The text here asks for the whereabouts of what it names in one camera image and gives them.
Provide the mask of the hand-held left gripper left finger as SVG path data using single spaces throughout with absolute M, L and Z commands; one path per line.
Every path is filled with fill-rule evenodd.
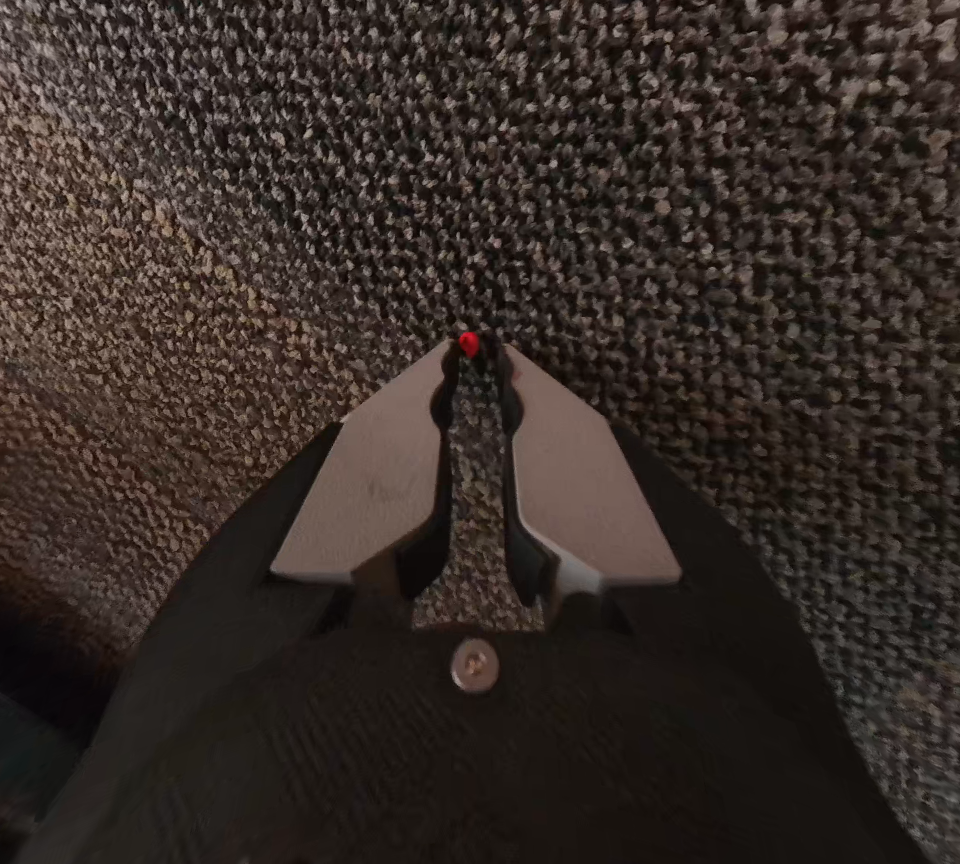
M 284 580 L 412 601 L 450 549 L 449 429 L 460 349 L 445 341 L 352 410 L 270 565 Z

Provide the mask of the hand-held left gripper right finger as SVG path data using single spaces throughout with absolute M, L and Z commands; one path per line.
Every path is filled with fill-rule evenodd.
M 678 582 L 678 559 L 606 417 L 509 344 L 496 370 L 505 553 L 522 604 Z

